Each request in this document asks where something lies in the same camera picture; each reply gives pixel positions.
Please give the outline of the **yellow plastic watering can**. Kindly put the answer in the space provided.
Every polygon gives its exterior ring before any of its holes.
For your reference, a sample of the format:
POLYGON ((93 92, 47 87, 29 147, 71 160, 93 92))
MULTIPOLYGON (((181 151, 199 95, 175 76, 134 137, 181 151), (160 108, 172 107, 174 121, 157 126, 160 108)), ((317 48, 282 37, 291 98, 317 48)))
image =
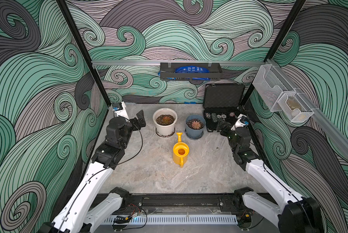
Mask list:
POLYGON ((182 141, 183 133, 177 134, 177 143, 173 146, 173 161, 181 168, 187 162, 187 157, 189 155, 189 146, 182 141))

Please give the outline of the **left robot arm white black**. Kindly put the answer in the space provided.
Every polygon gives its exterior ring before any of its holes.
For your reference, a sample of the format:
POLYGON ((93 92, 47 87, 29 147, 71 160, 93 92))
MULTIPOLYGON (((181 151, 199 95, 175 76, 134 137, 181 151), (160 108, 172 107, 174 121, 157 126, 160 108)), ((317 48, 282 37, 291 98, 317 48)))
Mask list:
POLYGON ((93 233, 108 216, 120 209, 129 194, 121 188, 111 191, 95 208, 91 205, 107 178, 122 164, 132 133, 145 126, 143 110, 132 119, 124 109, 115 113, 106 127, 105 140, 92 156, 80 185, 54 220, 40 227, 40 233, 93 233))

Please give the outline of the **blue-grey flower pot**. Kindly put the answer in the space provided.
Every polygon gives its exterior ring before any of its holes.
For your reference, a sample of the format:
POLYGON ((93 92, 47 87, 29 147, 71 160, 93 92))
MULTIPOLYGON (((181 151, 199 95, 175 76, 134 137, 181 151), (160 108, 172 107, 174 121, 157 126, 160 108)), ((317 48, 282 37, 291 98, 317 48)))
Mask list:
POLYGON ((186 135, 190 139, 200 139, 204 134, 205 119, 200 115, 190 115, 186 119, 186 135))

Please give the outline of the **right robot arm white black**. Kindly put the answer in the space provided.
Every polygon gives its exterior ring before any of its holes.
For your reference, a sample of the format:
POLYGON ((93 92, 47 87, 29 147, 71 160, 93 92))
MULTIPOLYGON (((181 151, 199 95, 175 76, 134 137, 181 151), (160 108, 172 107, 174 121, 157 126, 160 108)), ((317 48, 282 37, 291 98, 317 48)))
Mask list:
POLYGON ((281 233, 322 233, 320 206, 289 187, 250 149, 249 119, 240 115, 234 124, 218 119, 216 131, 228 139, 235 162, 253 176, 274 201, 261 197, 249 188, 239 189, 237 209, 251 209, 271 222, 281 233))

